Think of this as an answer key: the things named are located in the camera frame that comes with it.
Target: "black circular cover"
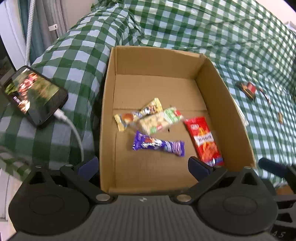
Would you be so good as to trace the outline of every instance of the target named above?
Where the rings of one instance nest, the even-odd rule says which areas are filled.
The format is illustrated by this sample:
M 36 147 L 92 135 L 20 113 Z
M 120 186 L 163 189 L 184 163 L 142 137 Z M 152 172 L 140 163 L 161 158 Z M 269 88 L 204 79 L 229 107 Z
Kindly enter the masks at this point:
M 277 204 L 257 186 L 240 184 L 206 193 L 198 201 L 202 219 L 213 228 L 234 235 L 266 231 L 277 217 Z
M 44 183 L 19 190 L 9 206 L 16 230 L 55 235 L 81 224 L 89 211 L 87 198 L 76 190 Z

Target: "purple candy bar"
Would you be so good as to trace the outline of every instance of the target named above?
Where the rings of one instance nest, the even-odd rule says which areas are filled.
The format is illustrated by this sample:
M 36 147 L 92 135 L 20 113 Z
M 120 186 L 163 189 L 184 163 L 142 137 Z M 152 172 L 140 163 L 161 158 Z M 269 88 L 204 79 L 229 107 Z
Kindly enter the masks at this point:
M 144 135 L 137 131 L 135 139 L 133 141 L 133 149 L 153 149 L 162 150 L 170 153 L 174 153 L 177 156 L 184 156 L 184 142 L 183 141 L 163 141 L 151 136 Z

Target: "checkered cloth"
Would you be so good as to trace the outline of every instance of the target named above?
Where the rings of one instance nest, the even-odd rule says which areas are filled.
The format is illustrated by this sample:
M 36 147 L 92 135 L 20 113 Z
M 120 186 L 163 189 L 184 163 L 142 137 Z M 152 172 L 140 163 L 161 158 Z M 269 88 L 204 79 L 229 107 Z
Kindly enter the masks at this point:
M 116 45 L 156 46 L 209 56 L 250 124 L 247 132 L 256 160 L 264 156 L 296 163 L 296 37 L 257 2 L 105 0 L 93 6 L 91 14 L 33 65 L 69 91 L 63 111 L 83 139 L 86 159 L 98 150 L 98 96 L 110 50 Z M 246 98 L 235 87 L 237 81 L 262 87 L 272 105 L 258 92 L 255 101 Z M 278 112 L 283 114 L 283 125 Z M 36 130 L 10 105 L 0 121 L 0 146 L 0 167 L 18 178 L 26 177 L 30 165 L 57 169 L 80 161 L 67 125 L 55 120 Z M 273 183 L 280 181 L 262 170 L 258 173 Z

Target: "red snack packet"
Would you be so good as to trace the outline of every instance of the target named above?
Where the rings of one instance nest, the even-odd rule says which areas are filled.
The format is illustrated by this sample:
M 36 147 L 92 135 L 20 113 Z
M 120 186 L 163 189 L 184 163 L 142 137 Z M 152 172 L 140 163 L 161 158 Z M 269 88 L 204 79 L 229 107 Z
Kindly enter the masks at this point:
M 223 158 L 218 151 L 213 135 L 205 118 L 194 117 L 184 121 L 200 159 L 209 166 L 223 165 Z

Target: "cardboard box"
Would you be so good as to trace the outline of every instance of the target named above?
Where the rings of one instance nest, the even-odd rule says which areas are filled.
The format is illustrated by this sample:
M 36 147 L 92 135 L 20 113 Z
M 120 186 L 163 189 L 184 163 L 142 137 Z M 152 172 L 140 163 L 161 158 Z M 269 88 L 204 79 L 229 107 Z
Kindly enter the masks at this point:
M 118 132 L 114 115 L 141 109 L 158 97 L 163 109 L 185 118 L 205 116 L 226 167 L 255 166 L 254 154 L 235 103 L 212 62 L 202 54 L 155 47 L 112 49 L 104 87 L 101 133 L 101 189 L 111 194 L 190 187 L 197 181 L 187 161 L 196 156 L 181 122 L 153 135 L 185 142 L 185 157 L 156 150 L 132 150 L 135 132 Z

